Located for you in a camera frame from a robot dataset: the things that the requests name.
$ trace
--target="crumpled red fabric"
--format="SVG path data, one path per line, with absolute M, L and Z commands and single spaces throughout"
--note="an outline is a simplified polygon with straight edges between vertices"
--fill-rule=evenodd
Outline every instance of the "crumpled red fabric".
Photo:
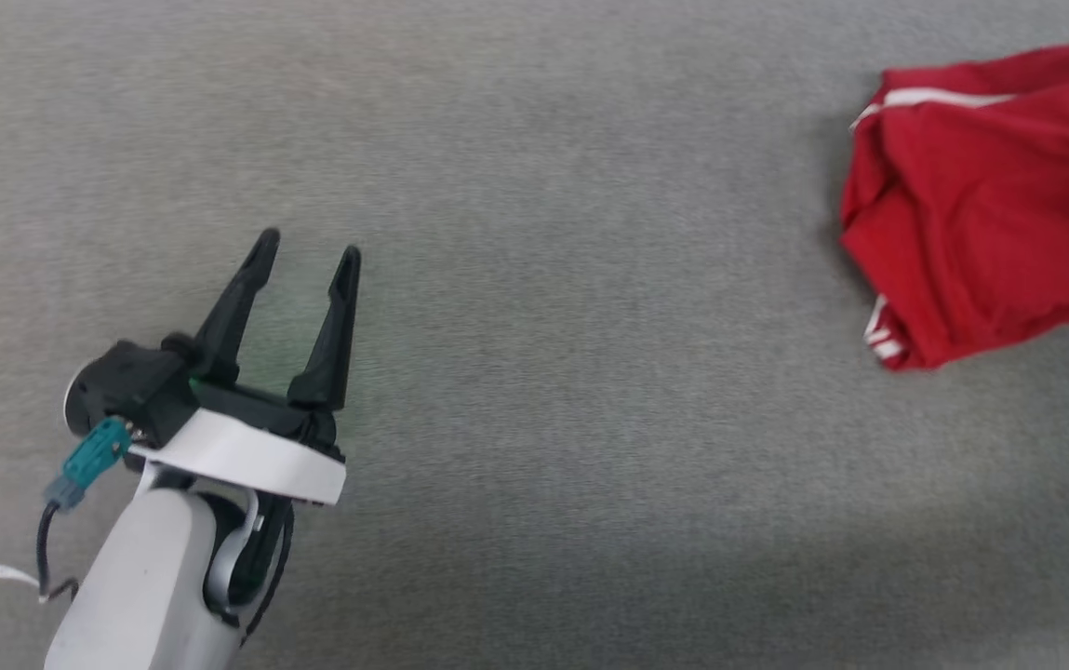
M 884 73 L 853 124 L 841 220 L 888 369 L 1069 323 L 1069 46 Z

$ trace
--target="folded red shirt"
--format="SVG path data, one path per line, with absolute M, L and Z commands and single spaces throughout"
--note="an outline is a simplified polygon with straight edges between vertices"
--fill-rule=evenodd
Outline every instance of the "folded red shirt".
M 886 368 L 1069 322 L 1069 47 L 884 73 L 853 124 L 841 218 Z

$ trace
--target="teal connector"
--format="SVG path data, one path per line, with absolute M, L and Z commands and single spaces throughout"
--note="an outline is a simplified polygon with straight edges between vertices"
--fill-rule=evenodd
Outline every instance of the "teal connector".
M 75 452 L 62 463 L 62 474 L 50 482 L 42 495 L 47 501 L 58 503 L 62 512 L 69 512 L 83 500 L 88 486 L 125 456 L 131 443 L 124 422 L 118 419 L 102 421 L 75 447 Z

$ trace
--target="cable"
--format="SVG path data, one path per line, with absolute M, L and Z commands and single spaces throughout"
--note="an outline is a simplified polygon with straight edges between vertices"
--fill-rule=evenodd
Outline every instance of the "cable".
M 278 582 L 282 581 L 282 575 L 286 572 L 286 559 L 291 558 L 291 535 L 295 533 L 295 505 L 286 503 L 286 516 L 282 520 L 282 550 L 278 552 L 278 564 L 274 566 L 274 576 L 269 577 L 269 586 L 265 589 L 265 597 L 257 606 L 253 618 L 249 619 L 248 627 L 245 628 L 245 637 L 241 638 L 241 645 L 248 642 L 249 636 L 257 630 L 258 624 L 262 623 L 262 616 L 269 609 L 269 602 L 274 599 L 274 593 L 278 590 Z
M 46 509 L 42 510 L 41 521 L 37 523 L 37 542 L 35 543 L 35 550 L 37 552 L 37 598 L 40 602 L 50 602 L 50 599 L 61 596 L 63 591 L 71 591 L 71 599 L 75 601 L 77 594 L 79 594 L 79 581 L 75 577 L 68 578 L 68 580 L 62 581 L 61 585 L 55 587 L 53 591 L 50 591 L 50 563 L 46 557 L 46 539 L 50 534 L 50 521 L 53 519 L 53 513 L 59 512 L 58 501 L 49 501 L 46 503 Z

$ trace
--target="red cloth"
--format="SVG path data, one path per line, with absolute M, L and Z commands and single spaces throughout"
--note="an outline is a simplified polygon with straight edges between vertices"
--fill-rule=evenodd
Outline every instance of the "red cloth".
M 887 71 L 854 128 L 841 240 L 887 368 L 1069 322 L 1069 47 Z

